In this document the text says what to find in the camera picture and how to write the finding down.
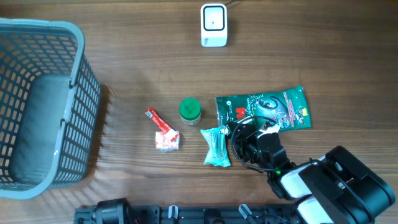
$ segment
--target white label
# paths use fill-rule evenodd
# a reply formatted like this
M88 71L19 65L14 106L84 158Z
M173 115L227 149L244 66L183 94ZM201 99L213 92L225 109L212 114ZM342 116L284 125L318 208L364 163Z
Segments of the white label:
M178 133L176 131L174 131L174 129L170 129L169 131L167 131L165 136L167 139L169 139L171 141L177 134Z
M194 120L187 120L187 119L184 119L183 117L181 117L181 120L186 125L195 125L195 124L199 123L200 116L201 116L201 114L199 114L199 117L197 119L194 119Z

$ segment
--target teal wrapper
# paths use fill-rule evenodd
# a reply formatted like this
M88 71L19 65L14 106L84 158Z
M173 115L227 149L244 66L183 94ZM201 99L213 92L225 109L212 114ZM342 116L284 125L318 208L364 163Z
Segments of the teal wrapper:
M311 127L310 111L301 85L275 92L234 95L216 98L219 126L226 126L247 116L265 116L280 126L280 131ZM264 119L255 119L256 128L264 127Z
M209 144L209 151L203 164L212 164L214 166L230 166L225 143L225 126L200 130L203 137Z

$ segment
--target plastic wrapper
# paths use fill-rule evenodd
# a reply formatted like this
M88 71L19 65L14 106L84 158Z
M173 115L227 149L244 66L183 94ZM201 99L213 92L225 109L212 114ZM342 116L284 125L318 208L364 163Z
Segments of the plastic wrapper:
M179 149L180 135L179 135L178 131L177 131L177 133L178 133L177 139L174 141L170 141L162 131L157 131L155 133L156 149L158 149L162 152L169 152L172 150Z
M226 150L225 130L225 126L200 130L209 145L209 151L207 152L207 156L203 164L212 164L214 166L223 167L231 165Z
M311 127L310 112L301 85L275 93L217 97L216 105L220 126L248 116L265 116L273 119L280 126L280 131ZM262 129L266 120L250 122Z
M162 130L166 138L174 142L178 137L179 133L172 129L160 116L156 113L155 108L150 107L145 110L145 114Z

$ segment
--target basket handle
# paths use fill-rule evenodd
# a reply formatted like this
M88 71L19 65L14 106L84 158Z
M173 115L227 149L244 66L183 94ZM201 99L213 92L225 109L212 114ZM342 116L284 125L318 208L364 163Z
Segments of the basket handle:
M64 21L45 21L40 19L7 19L0 17L0 25L2 26L37 26L37 27L47 27L56 29L66 29L71 32L78 42L78 48L76 51L75 61L73 63L71 85L76 85L80 64L83 60L83 54L85 52L85 36L83 32L75 24L71 22Z

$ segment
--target red packet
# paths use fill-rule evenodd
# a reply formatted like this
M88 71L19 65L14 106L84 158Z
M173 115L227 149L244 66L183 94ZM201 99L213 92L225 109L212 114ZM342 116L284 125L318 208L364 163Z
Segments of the red packet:
M160 116L156 113L155 108L150 107L147 110L145 110L145 114L153 120L153 122L160 128L160 130L163 132L165 137L169 139L170 141L174 142L180 135L178 132L176 132L172 127L170 127L169 124L167 124Z

